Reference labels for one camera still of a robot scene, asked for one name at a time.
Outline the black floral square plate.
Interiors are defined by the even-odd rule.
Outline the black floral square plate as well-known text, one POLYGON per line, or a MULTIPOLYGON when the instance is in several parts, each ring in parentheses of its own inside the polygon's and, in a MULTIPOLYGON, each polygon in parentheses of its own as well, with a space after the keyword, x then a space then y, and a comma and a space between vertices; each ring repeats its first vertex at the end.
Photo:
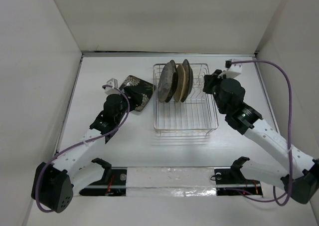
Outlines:
POLYGON ((140 106, 140 109, 135 110, 137 112, 143 111, 143 109, 146 107, 146 105, 150 101, 154 93, 154 90, 156 89, 155 85, 145 80, 142 80, 136 76, 129 75, 121 84, 120 90, 124 92, 124 87, 126 86, 130 87, 136 93, 143 95, 143 102, 142 102, 142 105, 140 106))

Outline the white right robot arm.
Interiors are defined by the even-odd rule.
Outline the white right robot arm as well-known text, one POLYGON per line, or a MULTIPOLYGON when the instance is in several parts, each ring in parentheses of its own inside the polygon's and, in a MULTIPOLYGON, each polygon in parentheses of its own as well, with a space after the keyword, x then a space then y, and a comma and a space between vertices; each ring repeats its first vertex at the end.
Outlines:
POLYGON ((226 123, 272 156, 280 167, 263 165, 240 157, 231 165, 230 177, 237 183, 245 179, 265 182, 284 190, 291 199, 307 204, 319 189, 319 161, 296 147, 276 132, 262 115, 244 103, 245 89, 239 81, 220 78, 220 70, 204 76, 203 92, 211 94, 226 123))

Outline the cream plate black glossy rim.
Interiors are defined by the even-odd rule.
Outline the cream plate black glossy rim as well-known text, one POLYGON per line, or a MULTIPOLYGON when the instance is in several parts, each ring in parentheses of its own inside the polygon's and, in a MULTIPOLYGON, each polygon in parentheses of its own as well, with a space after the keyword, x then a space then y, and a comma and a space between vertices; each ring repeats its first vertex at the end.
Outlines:
POLYGON ((165 99, 165 102, 168 103, 173 95, 176 92, 177 89, 177 84, 178 84, 178 72, 177 72, 177 66, 174 60, 171 60, 168 63, 170 73, 168 74, 167 80, 168 80, 168 85, 169 85, 169 92, 168 96, 165 99))

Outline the grey reindeer round plate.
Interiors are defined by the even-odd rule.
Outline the grey reindeer round plate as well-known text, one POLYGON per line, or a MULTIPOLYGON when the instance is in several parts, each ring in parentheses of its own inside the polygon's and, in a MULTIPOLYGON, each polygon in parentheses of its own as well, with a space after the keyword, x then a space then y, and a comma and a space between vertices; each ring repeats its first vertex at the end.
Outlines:
POLYGON ((171 60, 165 64, 161 71, 158 83, 158 101, 160 103, 165 102, 170 94, 175 68, 175 62, 171 60))

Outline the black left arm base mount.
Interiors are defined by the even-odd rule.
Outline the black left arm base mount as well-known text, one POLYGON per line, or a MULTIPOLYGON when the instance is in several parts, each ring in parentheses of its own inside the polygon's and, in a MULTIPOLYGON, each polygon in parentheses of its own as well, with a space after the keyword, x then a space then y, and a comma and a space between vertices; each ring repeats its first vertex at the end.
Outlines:
POLYGON ((126 195, 127 168, 113 168, 101 158, 92 160, 94 166, 99 165, 103 174, 79 191, 81 196, 122 197, 126 195))

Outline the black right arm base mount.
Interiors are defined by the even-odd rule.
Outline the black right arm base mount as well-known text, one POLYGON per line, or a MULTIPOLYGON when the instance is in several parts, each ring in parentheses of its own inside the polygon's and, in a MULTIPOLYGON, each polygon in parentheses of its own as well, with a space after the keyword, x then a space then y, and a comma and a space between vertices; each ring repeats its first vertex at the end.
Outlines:
POLYGON ((263 194, 259 181, 246 179, 240 169, 250 161, 240 157, 230 167, 214 169, 210 180, 216 184, 218 196, 261 196, 263 194))

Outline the cream plate brown rim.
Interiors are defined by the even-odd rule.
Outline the cream plate brown rim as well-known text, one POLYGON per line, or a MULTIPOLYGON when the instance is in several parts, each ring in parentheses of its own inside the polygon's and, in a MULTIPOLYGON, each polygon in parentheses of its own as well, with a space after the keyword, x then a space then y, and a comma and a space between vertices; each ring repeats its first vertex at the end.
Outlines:
POLYGON ((189 96, 189 94, 191 93, 192 91, 192 87, 193 87, 193 70, 190 66, 190 63, 187 59, 185 59, 182 63, 184 69, 185 69, 185 72, 186 72, 186 76, 187 76, 187 84, 186 84, 186 87, 185 87, 185 92, 182 96, 182 99, 181 99, 181 102, 184 102, 187 97, 189 96))

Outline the beige leaf pattern plate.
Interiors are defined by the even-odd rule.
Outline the beige leaf pattern plate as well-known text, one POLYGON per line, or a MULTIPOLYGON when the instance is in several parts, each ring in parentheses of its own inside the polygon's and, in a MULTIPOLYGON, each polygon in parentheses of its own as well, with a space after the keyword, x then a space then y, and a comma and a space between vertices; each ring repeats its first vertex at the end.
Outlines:
POLYGON ((178 64, 177 73, 178 73, 178 81, 177 81, 177 88, 174 93, 174 100, 175 102, 180 102, 183 96, 185 95, 186 89, 187 89, 188 68, 183 64, 178 64))

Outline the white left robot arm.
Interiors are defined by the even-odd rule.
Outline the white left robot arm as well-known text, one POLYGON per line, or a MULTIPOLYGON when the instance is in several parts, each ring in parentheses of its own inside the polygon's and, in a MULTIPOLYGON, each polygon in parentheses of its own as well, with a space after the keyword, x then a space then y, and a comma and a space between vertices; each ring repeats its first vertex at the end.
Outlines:
POLYGON ((97 181, 112 183, 112 165, 101 154, 106 144, 118 132, 131 111, 139 111, 149 97, 134 87, 114 88, 102 111, 97 115, 82 140, 41 163, 34 176, 31 197, 44 213, 61 213, 75 193, 97 181))

